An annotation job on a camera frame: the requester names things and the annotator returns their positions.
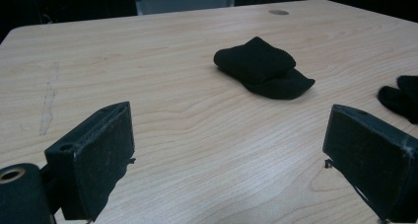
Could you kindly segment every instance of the black glove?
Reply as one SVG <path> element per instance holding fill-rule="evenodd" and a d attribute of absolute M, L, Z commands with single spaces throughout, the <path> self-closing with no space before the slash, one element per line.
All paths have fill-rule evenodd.
<path fill-rule="evenodd" d="M 418 76 L 400 76 L 395 89 L 384 86 L 379 90 L 379 101 L 389 110 L 418 123 Z"/>

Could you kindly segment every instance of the folded black sock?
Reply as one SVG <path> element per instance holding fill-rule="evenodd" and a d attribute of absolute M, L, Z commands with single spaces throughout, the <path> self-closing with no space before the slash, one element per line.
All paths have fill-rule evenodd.
<path fill-rule="evenodd" d="M 411 123 L 418 123 L 418 77 L 400 76 L 397 78 L 397 86 L 399 89 L 382 87 L 378 93 L 379 101 Z"/>
<path fill-rule="evenodd" d="M 292 100 L 298 98 L 314 84 L 314 79 L 309 79 L 298 70 L 292 68 L 285 75 L 271 79 L 261 84 L 243 83 L 251 92 L 270 99 Z"/>
<path fill-rule="evenodd" d="M 289 53 L 260 37 L 219 50 L 214 62 L 249 91 L 270 99 L 295 99 L 314 84 L 313 79 L 294 69 L 296 62 Z"/>
<path fill-rule="evenodd" d="M 260 37 L 246 44 L 218 50 L 214 62 L 219 69 L 241 82 L 262 83 L 296 66 L 286 51 L 275 48 Z"/>

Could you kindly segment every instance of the black sock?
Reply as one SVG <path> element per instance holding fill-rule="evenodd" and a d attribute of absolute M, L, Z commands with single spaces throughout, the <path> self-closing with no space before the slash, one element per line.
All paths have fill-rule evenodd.
<path fill-rule="evenodd" d="M 249 91 L 270 99 L 295 99 L 314 84 L 294 69 L 296 62 L 289 53 L 260 37 L 217 51 L 214 62 Z"/>

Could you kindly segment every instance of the table surface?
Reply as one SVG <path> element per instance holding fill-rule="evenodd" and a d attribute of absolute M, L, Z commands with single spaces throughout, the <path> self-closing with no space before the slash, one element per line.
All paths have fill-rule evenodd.
<path fill-rule="evenodd" d="M 313 87 L 269 100 L 217 70 L 217 50 L 256 36 Z M 324 0 L 18 28 L 0 45 L 1 167 L 45 165 L 70 129 L 129 101 L 137 160 L 96 223 L 377 223 L 321 147 L 333 104 L 418 137 L 376 97 L 408 74 L 417 24 Z"/>

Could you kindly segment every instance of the wood grain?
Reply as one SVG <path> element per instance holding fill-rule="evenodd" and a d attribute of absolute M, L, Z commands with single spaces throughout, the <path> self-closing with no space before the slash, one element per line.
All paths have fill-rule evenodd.
<path fill-rule="evenodd" d="M 217 70 L 218 49 L 256 36 L 313 87 L 273 101 Z M 71 128 L 129 101 L 137 160 L 96 223 L 377 223 L 321 146 L 333 104 L 418 137 L 376 98 L 399 75 L 418 75 L 417 24 L 323 0 L 19 28 L 0 45 L 1 167 L 45 165 Z"/>

